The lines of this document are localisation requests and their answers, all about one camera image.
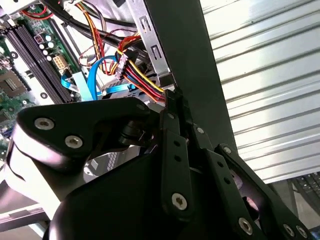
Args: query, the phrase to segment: capacitor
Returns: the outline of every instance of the capacitor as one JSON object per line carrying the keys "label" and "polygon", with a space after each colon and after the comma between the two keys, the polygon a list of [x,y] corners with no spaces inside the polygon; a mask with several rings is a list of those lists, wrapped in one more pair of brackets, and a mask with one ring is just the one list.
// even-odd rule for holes
{"label": "capacitor", "polygon": [[41,50],[47,49],[48,48],[48,43],[44,42],[44,43],[39,44],[39,48]]}
{"label": "capacitor", "polygon": [[48,42],[48,47],[50,49],[53,49],[56,46],[56,44],[53,41]]}
{"label": "capacitor", "polygon": [[54,39],[54,36],[52,36],[51,34],[47,34],[45,36],[45,40],[47,40],[48,42],[52,41]]}
{"label": "capacitor", "polygon": [[43,50],[43,55],[48,56],[51,53],[51,50]]}

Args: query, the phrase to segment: metal bracket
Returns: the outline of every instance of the metal bracket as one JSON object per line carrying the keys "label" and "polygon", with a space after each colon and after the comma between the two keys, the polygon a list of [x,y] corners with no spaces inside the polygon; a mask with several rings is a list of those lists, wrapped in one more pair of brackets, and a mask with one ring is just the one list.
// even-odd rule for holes
{"label": "metal bracket", "polygon": [[127,0],[128,7],[159,78],[171,73],[144,0]]}

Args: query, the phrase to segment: motherboard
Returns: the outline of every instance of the motherboard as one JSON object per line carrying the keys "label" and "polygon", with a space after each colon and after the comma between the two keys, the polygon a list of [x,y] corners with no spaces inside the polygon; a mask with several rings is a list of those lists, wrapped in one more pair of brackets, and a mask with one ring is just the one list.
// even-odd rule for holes
{"label": "motherboard", "polygon": [[81,100],[61,85],[61,75],[71,77],[77,68],[48,21],[19,13],[14,19],[16,25],[0,36],[0,161],[5,160],[19,111]]}

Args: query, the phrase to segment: wire bundle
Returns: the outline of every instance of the wire bundle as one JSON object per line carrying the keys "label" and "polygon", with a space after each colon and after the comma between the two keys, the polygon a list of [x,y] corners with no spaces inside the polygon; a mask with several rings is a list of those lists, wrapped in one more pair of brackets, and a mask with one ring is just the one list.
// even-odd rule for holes
{"label": "wire bundle", "polygon": [[[101,37],[100,37],[100,34],[98,33],[98,30],[94,24],[94,22],[92,21],[91,17],[89,16],[88,12],[85,10],[84,6],[82,3],[78,3],[76,4],[76,7],[79,8],[87,22],[88,22],[88,25],[90,27],[90,33],[91,33],[91,37],[92,37],[92,43],[93,43],[93,47],[94,47],[94,52],[95,52],[95,57],[96,59],[101,59],[105,56],[105,49],[104,49],[104,44],[101,40]],[[107,74],[107,63],[106,61],[103,62],[104,64],[104,69],[105,69],[105,72]]]}
{"label": "wire bundle", "polygon": [[[139,35],[125,37],[123,41],[119,43],[119,47],[115,53],[116,63],[119,63],[120,57],[127,51],[129,44],[135,44],[140,40],[141,37]],[[132,60],[128,60],[128,64],[125,66],[122,76],[128,82],[147,94],[155,102],[163,102],[165,100],[163,96],[164,90],[146,77]]]}
{"label": "wire bundle", "polygon": [[[71,15],[69,15],[63,8],[54,1],[51,0],[41,0],[45,6],[41,12],[31,13],[26,10],[23,10],[22,13],[29,18],[36,20],[46,20],[52,15],[56,15],[58,18],[64,21],[64,26],[68,25],[77,31],[79,31],[84,36],[92,39],[92,46],[88,48],[84,53],[80,54],[79,63],[83,55],[91,48],[94,48],[95,57],[90,60],[89,64],[86,64],[86,67],[91,67],[89,76],[87,79],[87,86],[89,88],[90,94],[92,95],[93,100],[98,99],[97,93],[97,83],[96,76],[98,68],[100,68],[107,75],[114,75],[117,72],[119,61],[123,55],[131,55],[128,60],[121,61],[121,72],[118,72],[117,78],[123,77],[128,82],[133,84],[135,87],[140,89],[142,92],[147,94],[155,102],[163,102],[165,100],[163,96],[164,90],[158,87],[153,81],[151,81],[147,76],[145,76],[139,67],[134,63],[132,58],[132,51],[137,53],[137,58],[144,63],[150,63],[148,53],[145,49],[141,49],[137,46],[142,40],[136,30],[122,29],[118,28],[113,31],[107,32],[107,23],[122,25],[126,27],[135,27],[134,23],[123,22],[118,20],[113,20],[105,18],[102,13],[96,8],[95,5],[87,1],[82,1],[77,3],[75,6],[78,7],[84,14],[88,25],[85,25],[77,20],[75,20]],[[101,29],[96,28],[92,18],[100,19]],[[135,32],[132,36],[119,37],[114,35],[115,31],[129,31]],[[105,44],[116,47],[117,50],[114,56],[105,56]],[[61,79],[61,84],[65,87],[70,87],[65,79]]]}

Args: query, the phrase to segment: ram slot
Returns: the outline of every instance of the ram slot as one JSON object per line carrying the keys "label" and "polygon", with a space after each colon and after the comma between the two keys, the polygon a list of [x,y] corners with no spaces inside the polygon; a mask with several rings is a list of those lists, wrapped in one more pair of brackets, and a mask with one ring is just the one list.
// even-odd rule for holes
{"label": "ram slot", "polygon": [[16,30],[17,33],[21,36],[21,40],[27,45],[31,53],[36,56],[38,64],[48,76],[48,79],[53,84],[54,88],[62,97],[64,102],[71,102],[73,99],[71,98],[69,91],[61,85],[60,75],[58,75],[57,70],[55,70],[51,66],[50,62],[47,61],[47,58],[43,55],[34,38],[30,35],[26,27],[19,26]]}
{"label": "ram slot", "polygon": [[36,64],[36,62],[33,60],[33,58],[29,55],[26,48],[21,44],[20,40],[16,37],[16,35],[9,31],[6,33],[6,37],[10,41],[10,43],[13,45],[13,47],[17,50],[21,58],[24,60],[26,65],[29,67],[30,71],[33,73],[33,75],[37,78],[37,80],[40,82],[42,87],[46,90],[50,98],[55,104],[62,104],[63,101],[61,98],[57,95],[53,87],[49,84],[49,82],[46,80],[46,76],[41,72],[40,68]]}
{"label": "ram slot", "polygon": [[9,32],[15,36],[15,41],[20,43],[19,50],[24,49],[24,57],[21,57],[30,67],[31,72],[39,80],[53,102],[56,104],[71,102],[73,99],[69,91],[61,85],[60,76],[47,61],[26,27],[18,26]]}

